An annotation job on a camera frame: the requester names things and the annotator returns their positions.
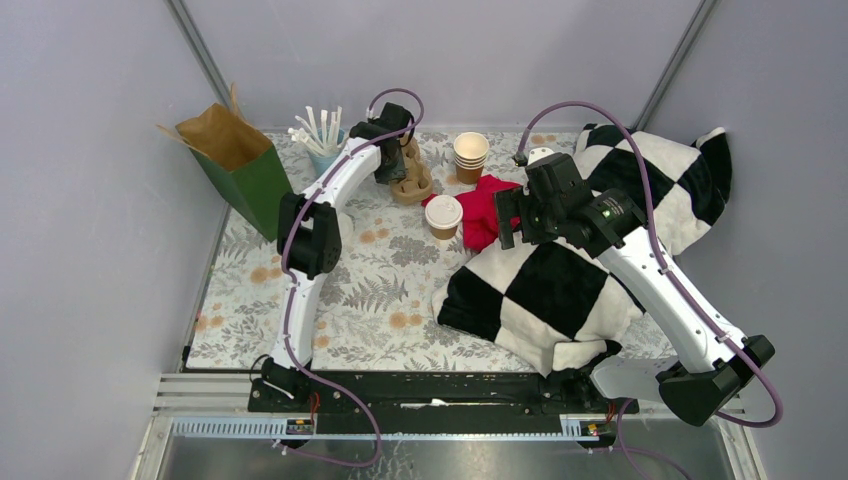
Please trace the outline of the brown cardboard cup carrier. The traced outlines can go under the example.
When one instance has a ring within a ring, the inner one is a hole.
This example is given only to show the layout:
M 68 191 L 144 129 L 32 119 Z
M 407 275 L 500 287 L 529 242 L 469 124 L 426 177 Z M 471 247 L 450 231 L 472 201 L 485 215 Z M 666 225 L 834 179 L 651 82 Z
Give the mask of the brown cardboard cup carrier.
M 421 151 L 415 138 L 402 146 L 401 152 L 406 174 L 403 179 L 389 183 L 391 196 L 400 205 L 420 204 L 433 193 L 431 171 L 421 159 Z

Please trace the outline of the brown paper coffee cup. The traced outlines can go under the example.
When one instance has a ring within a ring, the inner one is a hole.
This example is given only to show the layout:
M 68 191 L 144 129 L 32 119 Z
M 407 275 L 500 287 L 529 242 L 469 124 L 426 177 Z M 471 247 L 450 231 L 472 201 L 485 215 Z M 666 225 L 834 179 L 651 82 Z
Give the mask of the brown paper coffee cup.
M 425 206 L 425 220 L 431 234 L 439 240 L 450 240 L 458 230 L 463 218 L 461 203 L 449 195 L 437 195 Z

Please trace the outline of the stack of brown paper cups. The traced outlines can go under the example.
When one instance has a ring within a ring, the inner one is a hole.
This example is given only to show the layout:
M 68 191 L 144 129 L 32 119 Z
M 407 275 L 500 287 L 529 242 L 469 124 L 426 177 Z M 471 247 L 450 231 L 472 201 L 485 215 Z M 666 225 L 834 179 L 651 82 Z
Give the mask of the stack of brown paper cups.
M 489 141 L 481 133 L 464 132 L 453 143 L 457 179 L 466 185 L 476 184 L 487 161 Z

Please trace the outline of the white plastic cup lid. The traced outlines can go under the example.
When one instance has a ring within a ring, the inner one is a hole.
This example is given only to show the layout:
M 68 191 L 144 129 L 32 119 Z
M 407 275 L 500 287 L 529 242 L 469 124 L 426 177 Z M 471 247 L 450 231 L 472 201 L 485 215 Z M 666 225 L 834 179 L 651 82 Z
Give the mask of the white plastic cup lid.
M 351 215 L 342 211 L 338 211 L 337 222 L 339 227 L 342 249 L 347 249 L 352 243 L 353 236 L 355 233 L 354 220 Z

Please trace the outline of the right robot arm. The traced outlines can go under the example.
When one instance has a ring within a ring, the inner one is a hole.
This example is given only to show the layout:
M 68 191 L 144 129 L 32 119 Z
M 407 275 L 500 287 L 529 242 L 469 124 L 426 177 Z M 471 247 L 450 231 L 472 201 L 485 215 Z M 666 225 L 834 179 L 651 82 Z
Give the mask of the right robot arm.
M 625 192 L 594 194 L 568 154 L 542 148 L 513 160 L 528 182 L 494 196 L 502 248 L 514 247 L 519 232 L 525 243 L 562 237 L 583 249 L 635 296 L 677 353 L 604 359 L 575 382 L 577 405 L 597 412 L 616 398 L 662 402 L 693 426 L 719 414 L 773 357 L 771 342 L 745 335 L 704 300 Z

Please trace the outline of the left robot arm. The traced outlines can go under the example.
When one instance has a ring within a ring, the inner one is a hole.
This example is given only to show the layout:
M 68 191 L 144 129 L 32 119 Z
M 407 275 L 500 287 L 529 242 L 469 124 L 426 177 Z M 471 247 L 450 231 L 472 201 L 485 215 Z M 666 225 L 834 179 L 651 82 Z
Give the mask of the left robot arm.
M 276 365 L 293 369 L 311 361 L 320 292 L 342 256 L 339 209 L 369 176 L 384 185 L 407 176 L 400 139 L 414 120 L 406 108 L 385 104 L 379 116 L 350 129 L 337 159 L 313 184 L 281 199 L 277 246 L 290 282 L 270 353 Z

